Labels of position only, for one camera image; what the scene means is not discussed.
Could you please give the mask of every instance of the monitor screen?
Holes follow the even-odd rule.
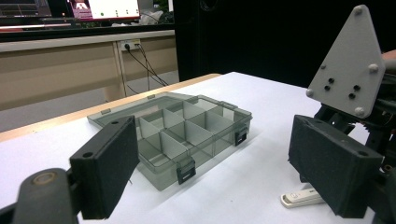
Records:
[[[0,18],[51,17],[47,0],[1,0]]]
[[[137,0],[67,0],[75,18],[82,21],[138,19]]]

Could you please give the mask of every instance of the table surface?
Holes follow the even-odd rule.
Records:
[[[165,90],[201,94],[251,112],[247,140],[231,146],[233,154],[220,153],[198,167],[187,182],[163,191],[135,170],[109,219],[83,220],[79,214],[80,223],[372,223],[371,209],[360,219],[338,217],[326,203],[291,209],[281,205],[281,194],[307,188],[288,162],[294,115],[313,117],[320,108],[305,89],[232,72]],[[87,115],[152,93],[0,133],[0,208],[16,202],[19,185],[29,175],[70,167],[69,157],[99,131]],[[363,143],[367,133],[358,126],[350,136]]]

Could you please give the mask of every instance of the table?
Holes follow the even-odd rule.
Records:
[[[319,102],[305,96],[305,89],[236,72],[178,85],[164,90],[202,94],[251,112],[247,140],[232,146],[234,153],[229,157],[219,154],[198,167],[197,175],[184,184],[175,183],[163,191],[156,190],[135,170],[132,184],[125,187],[109,219],[83,220],[78,215],[80,223],[372,222],[371,209],[364,219],[346,219],[335,216],[326,203],[291,209],[281,205],[281,194],[307,187],[288,162],[293,116],[312,117],[320,108]],[[0,134],[0,207],[15,203],[19,185],[29,175],[47,168],[70,167],[69,157],[99,131],[86,115],[139,97],[144,95],[54,119],[38,132],[29,133],[35,127],[31,126],[25,127],[29,130],[25,133],[21,128],[15,131],[18,134]],[[357,127],[351,136],[364,142],[367,133]],[[220,162],[201,172],[216,161]]]

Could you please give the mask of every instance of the bolt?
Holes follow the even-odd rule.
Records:
[[[363,12],[363,8],[361,8],[361,6],[357,6],[353,8],[353,11],[355,11],[355,15],[360,15]]]
[[[370,71],[370,73],[378,72],[378,65],[376,63],[370,64],[369,65],[369,71]]]
[[[306,94],[306,96],[311,97],[314,95],[314,91],[311,89],[308,89],[308,90],[306,90],[305,94]]]
[[[357,116],[363,116],[364,115],[364,108],[363,107],[356,107],[355,108],[355,114]]]

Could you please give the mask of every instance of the box latch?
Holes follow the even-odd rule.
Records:
[[[245,124],[241,128],[235,131],[235,146],[238,146],[247,139],[248,126]]]
[[[179,185],[195,176],[195,174],[195,160],[193,158],[184,165],[181,165],[181,163],[177,164],[177,180]]]

